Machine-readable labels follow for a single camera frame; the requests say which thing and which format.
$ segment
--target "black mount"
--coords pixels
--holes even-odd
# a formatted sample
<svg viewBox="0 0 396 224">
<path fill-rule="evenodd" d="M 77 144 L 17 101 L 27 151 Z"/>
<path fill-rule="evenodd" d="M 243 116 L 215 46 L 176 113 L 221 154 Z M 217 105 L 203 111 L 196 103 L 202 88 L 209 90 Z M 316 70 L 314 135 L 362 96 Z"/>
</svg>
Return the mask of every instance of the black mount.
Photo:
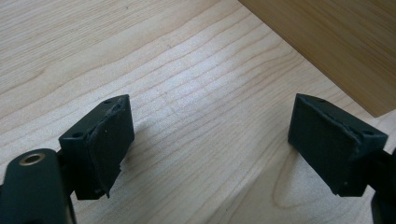
<svg viewBox="0 0 396 224">
<path fill-rule="evenodd" d="M 109 197 L 133 141 L 129 96 L 103 101 L 59 138 L 60 151 L 36 149 L 9 163 L 0 223 L 76 223 L 70 194 Z"/>
<path fill-rule="evenodd" d="M 388 136 L 331 103 L 297 94 L 289 130 L 291 143 L 341 197 L 360 197 L 367 185 L 375 224 L 396 223 L 396 151 Z"/>
</svg>

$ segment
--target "wooden table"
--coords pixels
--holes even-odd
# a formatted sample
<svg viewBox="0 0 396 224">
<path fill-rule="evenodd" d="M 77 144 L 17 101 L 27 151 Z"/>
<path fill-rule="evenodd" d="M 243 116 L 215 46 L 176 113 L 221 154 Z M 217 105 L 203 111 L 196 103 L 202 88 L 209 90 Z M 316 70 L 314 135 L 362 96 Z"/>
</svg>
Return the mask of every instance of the wooden table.
<svg viewBox="0 0 396 224">
<path fill-rule="evenodd" d="M 235 0 L 2 1 L 0 178 L 108 97 L 130 94 L 135 141 L 111 198 L 79 223 L 371 223 L 287 143 L 296 92 L 389 134 Z"/>
</svg>

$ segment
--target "wood grain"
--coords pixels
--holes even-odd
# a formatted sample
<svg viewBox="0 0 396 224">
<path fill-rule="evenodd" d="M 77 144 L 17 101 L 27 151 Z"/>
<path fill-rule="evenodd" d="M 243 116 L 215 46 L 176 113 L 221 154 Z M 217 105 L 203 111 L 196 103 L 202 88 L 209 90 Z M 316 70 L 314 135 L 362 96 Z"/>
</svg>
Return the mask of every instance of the wood grain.
<svg viewBox="0 0 396 224">
<path fill-rule="evenodd" d="M 79 223 L 371 223 L 287 143 L 295 93 L 389 134 L 237 1 L 2 1 L 0 178 L 104 99 L 130 94 L 135 141 Z"/>
<path fill-rule="evenodd" d="M 396 2 L 241 0 L 373 116 L 396 108 Z"/>
</svg>

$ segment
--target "black plastic part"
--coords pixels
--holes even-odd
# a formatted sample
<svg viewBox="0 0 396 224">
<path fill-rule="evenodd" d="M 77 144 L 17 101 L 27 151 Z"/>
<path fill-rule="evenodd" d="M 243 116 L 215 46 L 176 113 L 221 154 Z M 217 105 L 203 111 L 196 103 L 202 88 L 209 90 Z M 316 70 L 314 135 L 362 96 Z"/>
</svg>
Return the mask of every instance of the black plastic part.
<svg viewBox="0 0 396 224">
<path fill-rule="evenodd" d="M 388 136 L 320 98 L 297 94 L 289 142 L 334 194 L 361 196 L 371 158 Z"/>
<path fill-rule="evenodd" d="M 64 159 L 64 151 L 61 149 L 57 152 L 59 168 L 61 169 L 62 180 L 64 181 L 64 191 L 67 195 L 71 195 L 74 189 L 75 174 L 72 165 L 66 163 Z"/>
<path fill-rule="evenodd" d="M 33 150 L 9 163 L 0 223 L 76 223 L 54 150 Z"/>
<path fill-rule="evenodd" d="M 372 200 L 372 213 L 374 224 L 395 224 L 396 206 L 375 194 Z"/>
<path fill-rule="evenodd" d="M 73 174 L 69 189 L 79 200 L 108 197 L 133 141 L 129 96 L 103 101 L 59 138 L 60 157 Z"/>
<path fill-rule="evenodd" d="M 396 223 L 396 150 L 392 156 L 384 152 L 374 160 L 368 174 L 376 190 L 372 200 L 374 224 Z"/>
</svg>

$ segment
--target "mounting hole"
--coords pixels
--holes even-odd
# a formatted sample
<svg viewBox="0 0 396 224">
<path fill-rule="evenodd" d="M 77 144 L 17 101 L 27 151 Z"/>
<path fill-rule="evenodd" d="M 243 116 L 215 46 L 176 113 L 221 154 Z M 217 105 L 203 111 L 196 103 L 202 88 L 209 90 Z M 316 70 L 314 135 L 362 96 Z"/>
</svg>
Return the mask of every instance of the mounting hole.
<svg viewBox="0 0 396 224">
<path fill-rule="evenodd" d="M 42 161 L 45 157 L 46 157 L 46 155 L 44 153 L 30 154 L 30 155 L 23 157 L 23 159 L 20 160 L 20 165 L 22 165 L 22 166 L 33 165 L 33 164 L 36 164 L 36 163 Z"/>
<path fill-rule="evenodd" d="M 83 133 L 73 133 L 72 137 L 79 138 L 83 135 Z"/>
<path fill-rule="evenodd" d="M 367 135 L 373 135 L 373 134 L 374 134 L 373 132 L 367 131 L 367 130 L 363 130 L 362 132 L 363 132 L 364 134 L 367 134 Z"/>
</svg>

